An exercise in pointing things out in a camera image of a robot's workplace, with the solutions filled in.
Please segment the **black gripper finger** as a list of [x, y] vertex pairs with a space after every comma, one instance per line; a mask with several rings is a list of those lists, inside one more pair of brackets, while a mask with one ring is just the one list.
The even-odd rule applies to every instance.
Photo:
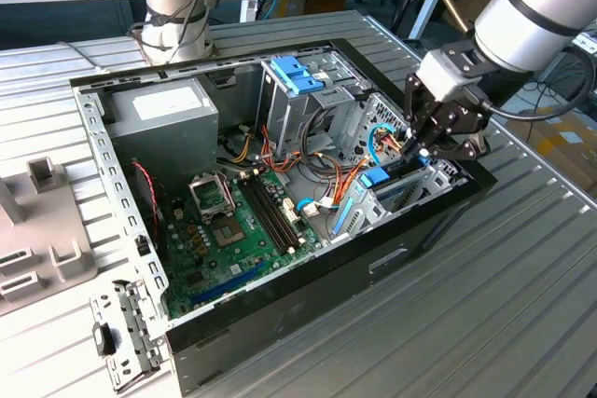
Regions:
[[419, 155], [428, 159], [477, 160], [488, 152], [489, 146], [483, 133], [456, 136], [441, 136], [429, 147], [419, 150]]
[[402, 146], [406, 161], [420, 155], [422, 150], [434, 159], [455, 159], [447, 129], [455, 121], [451, 103], [438, 102], [423, 82], [415, 75], [407, 76], [405, 85], [404, 117], [409, 122], [408, 138]]

